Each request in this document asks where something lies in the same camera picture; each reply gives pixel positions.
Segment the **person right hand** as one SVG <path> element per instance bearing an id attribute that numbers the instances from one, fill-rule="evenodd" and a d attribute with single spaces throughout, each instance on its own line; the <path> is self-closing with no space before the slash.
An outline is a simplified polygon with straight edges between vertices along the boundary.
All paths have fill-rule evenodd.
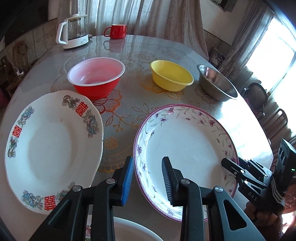
<path id="1" fill-rule="evenodd" d="M 244 212 L 254 222 L 254 225 L 264 237 L 281 236 L 283 228 L 282 215 L 277 216 L 270 211 L 257 211 L 256 207 L 249 201 L 246 204 Z"/>

